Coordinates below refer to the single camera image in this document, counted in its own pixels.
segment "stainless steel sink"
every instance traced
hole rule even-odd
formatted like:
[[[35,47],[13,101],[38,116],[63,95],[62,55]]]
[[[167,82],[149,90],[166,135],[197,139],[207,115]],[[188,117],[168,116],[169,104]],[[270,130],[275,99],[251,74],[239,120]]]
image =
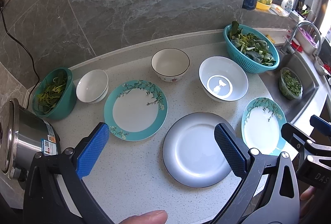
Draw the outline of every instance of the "stainless steel sink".
[[[294,123],[306,109],[308,104],[317,92],[318,83],[303,59],[298,56],[298,52],[284,54],[277,48],[280,63],[277,69],[260,74],[260,78],[267,87],[274,101],[282,108],[287,122]],[[280,69],[288,67],[292,69],[300,78],[303,91],[301,100],[288,100],[282,95],[278,87]]]

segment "rice cooker lid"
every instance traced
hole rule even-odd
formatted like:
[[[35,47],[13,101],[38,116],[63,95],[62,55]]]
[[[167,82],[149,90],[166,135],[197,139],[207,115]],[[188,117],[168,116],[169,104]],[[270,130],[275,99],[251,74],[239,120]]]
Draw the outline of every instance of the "rice cooker lid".
[[[14,104],[6,102],[0,112],[0,169],[7,173],[14,135]]]

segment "white ceramic bowl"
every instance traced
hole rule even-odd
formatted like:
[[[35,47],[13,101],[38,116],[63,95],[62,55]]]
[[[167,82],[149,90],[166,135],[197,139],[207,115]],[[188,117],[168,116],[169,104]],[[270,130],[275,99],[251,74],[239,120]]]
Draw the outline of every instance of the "white ceramic bowl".
[[[244,70],[225,57],[210,57],[199,68],[200,81],[210,95],[221,101],[237,101],[248,90],[248,79]]]
[[[225,100],[221,100],[221,99],[218,99],[216,98],[215,96],[211,95],[204,86],[202,86],[202,88],[204,89],[205,93],[207,94],[208,97],[210,97],[211,99],[213,99],[214,101],[216,102],[227,102]]]
[[[152,57],[152,68],[166,82],[179,80],[190,66],[188,55],[176,48],[165,48]]]
[[[108,92],[108,75],[103,70],[92,70],[85,74],[76,87],[81,102],[100,102]]]

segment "human hand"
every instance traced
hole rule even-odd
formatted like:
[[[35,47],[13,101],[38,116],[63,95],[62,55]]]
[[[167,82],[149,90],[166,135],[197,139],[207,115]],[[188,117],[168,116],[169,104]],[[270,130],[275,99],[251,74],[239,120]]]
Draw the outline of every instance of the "human hand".
[[[310,186],[306,189],[301,195],[301,201],[307,201],[301,208],[300,208],[300,217],[304,217],[309,212],[310,204],[312,203],[312,199],[314,199],[314,194],[316,192],[316,188]]]
[[[168,214],[164,210],[156,210],[140,216],[130,216],[120,224],[165,224]]]

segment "backsplash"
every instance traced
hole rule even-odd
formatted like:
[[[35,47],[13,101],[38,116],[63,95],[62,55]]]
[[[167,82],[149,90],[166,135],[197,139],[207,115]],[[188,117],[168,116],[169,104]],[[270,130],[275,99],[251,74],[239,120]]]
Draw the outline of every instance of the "backsplash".
[[[17,98],[19,104],[23,105],[26,95],[26,88],[18,82],[1,63],[0,81],[0,109],[4,103],[11,98]]]
[[[7,28],[35,58],[43,78],[119,48],[177,34],[221,29],[236,19],[252,27],[287,28],[289,18],[242,10],[243,0],[11,0]],[[25,87],[36,82],[26,52],[0,23],[0,62]]]

